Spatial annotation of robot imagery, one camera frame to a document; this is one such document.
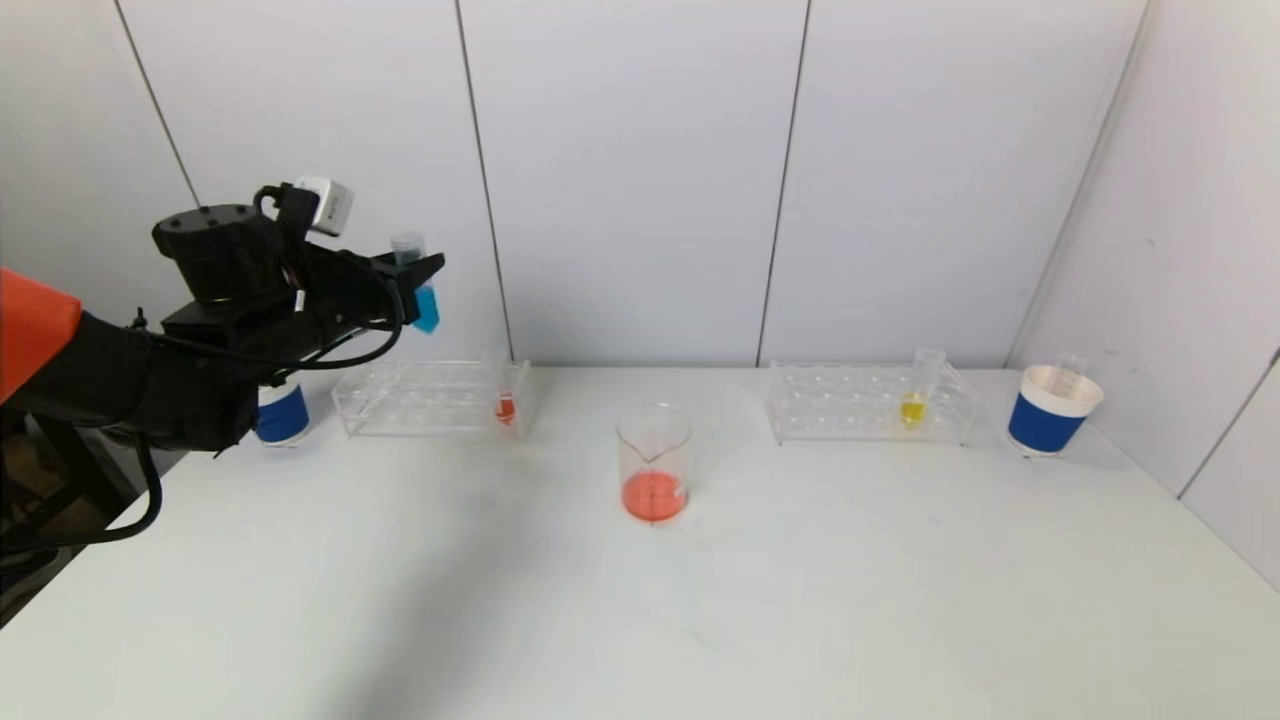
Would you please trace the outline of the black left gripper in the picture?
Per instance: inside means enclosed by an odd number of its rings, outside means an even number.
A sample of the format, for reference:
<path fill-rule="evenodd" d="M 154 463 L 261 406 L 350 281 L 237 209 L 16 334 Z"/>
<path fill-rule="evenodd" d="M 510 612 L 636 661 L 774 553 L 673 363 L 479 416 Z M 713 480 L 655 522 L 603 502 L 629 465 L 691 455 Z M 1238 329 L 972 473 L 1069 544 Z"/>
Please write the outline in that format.
<path fill-rule="evenodd" d="M 445 255 L 384 252 L 365 258 L 349 250 L 305 245 L 305 329 L 308 334 L 393 331 L 411 323 L 413 291 L 445 265 Z"/>

